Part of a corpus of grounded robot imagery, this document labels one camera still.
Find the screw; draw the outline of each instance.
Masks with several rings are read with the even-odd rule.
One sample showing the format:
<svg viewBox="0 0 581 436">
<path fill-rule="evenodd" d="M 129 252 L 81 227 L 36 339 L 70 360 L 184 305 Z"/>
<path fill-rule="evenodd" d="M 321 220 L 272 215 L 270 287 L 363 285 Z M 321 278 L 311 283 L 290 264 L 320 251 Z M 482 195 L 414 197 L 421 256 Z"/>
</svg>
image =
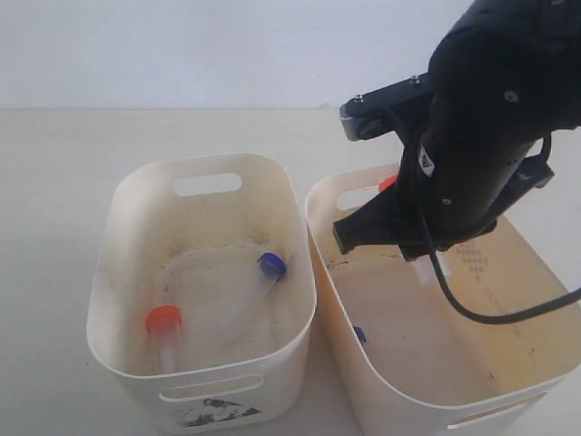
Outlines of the screw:
<svg viewBox="0 0 581 436">
<path fill-rule="evenodd" d="M 509 103 L 518 103 L 518 94 L 515 91 L 506 91 L 505 100 Z"/>
</svg>

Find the white plastic bin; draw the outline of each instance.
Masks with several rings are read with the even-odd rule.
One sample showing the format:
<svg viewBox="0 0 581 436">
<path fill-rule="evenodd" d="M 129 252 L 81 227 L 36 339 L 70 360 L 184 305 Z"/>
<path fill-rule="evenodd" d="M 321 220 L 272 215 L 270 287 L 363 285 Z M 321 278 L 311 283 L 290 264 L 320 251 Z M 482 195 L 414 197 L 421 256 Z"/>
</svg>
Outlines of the white plastic bin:
<svg viewBox="0 0 581 436">
<path fill-rule="evenodd" d="M 286 276 L 241 335 L 221 342 L 214 326 L 241 283 L 229 262 L 252 265 L 263 250 L 285 260 Z M 167 298 L 182 311 L 183 347 L 179 372 L 159 375 L 145 319 Z M 277 163 L 254 154 L 153 163 L 115 192 L 87 340 L 158 428 L 197 434 L 289 409 L 315 304 L 306 225 Z"/>
<path fill-rule="evenodd" d="M 581 311 L 481 325 L 457 314 L 437 284 L 422 285 L 397 247 L 340 255 L 332 223 L 396 172 L 333 176 L 306 201 L 318 311 L 354 410 L 367 436 L 498 434 L 581 362 Z M 566 292 L 504 218 L 443 257 L 452 290 L 476 312 L 513 312 Z"/>
</svg>

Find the red cap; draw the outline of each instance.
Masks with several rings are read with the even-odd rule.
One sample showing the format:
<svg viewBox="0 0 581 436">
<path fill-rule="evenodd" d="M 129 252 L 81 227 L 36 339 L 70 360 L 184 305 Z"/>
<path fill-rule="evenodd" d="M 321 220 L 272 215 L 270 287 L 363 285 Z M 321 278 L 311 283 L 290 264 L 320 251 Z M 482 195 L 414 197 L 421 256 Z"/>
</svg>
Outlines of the red cap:
<svg viewBox="0 0 581 436">
<path fill-rule="evenodd" d="M 171 332 L 182 323 L 180 308 L 172 305 L 160 306 L 147 315 L 145 328 L 148 332 Z"/>
<path fill-rule="evenodd" d="M 398 177 L 396 175 L 392 175 L 390 178 L 385 179 L 379 185 L 379 191 L 382 193 L 383 191 L 385 191 L 386 189 L 388 189 L 392 184 L 395 183 L 395 181 L 396 181 L 397 178 Z"/>
</svg>

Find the white table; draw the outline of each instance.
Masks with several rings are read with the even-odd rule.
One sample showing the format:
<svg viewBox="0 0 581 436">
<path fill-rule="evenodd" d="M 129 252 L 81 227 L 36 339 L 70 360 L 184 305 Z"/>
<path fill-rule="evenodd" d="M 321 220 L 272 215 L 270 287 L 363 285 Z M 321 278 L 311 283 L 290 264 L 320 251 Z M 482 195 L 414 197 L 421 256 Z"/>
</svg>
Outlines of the white table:
<svg viewBox="0 0 581 436">
<path fill-rule="evenodd" d="M 569 289 L 581 284 L 575 142 L 581 134 L 556 135 L 557 177 L 509 215 Z M 98 246 L 120 180 L 157 160 L 249 151 L 281 162 L 302 203 L 321 178 L 395 162 L 401 146 L 394 136 L 348 143 L 336 110 L 80 111 L 0 113 L 0 150 L 0 434 L 153 436 L 85 340 Z M 507 434 L 578 434 L 580 404 L 576 372 Z M 294 407 L 275 421 L 210 434 L 362 434 L 317 321 Z"/>
</svg>

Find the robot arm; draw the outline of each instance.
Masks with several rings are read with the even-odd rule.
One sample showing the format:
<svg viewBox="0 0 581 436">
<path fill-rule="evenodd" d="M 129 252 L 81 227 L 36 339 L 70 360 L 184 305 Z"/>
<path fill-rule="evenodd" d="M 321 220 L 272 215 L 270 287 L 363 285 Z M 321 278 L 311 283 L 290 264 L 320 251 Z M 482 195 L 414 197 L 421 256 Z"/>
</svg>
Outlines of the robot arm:
<svg viewBox="0 0 581 436">
<path fill-rule="evenodd" d="M 436 250 L 494 231 L 500 214 L 545 186 L 551 133 L 581 124 L 580 38 L 577 0 L 476 0 L 427 73 L 344 104 L 351 141 L 393 131 L 404 153 L 395 184 L 334 224 L 341 251 L 396 244 L 408 261 L 434 262 Z M 537 140 L 542 151 L 527 157 Z"/>
</svg>

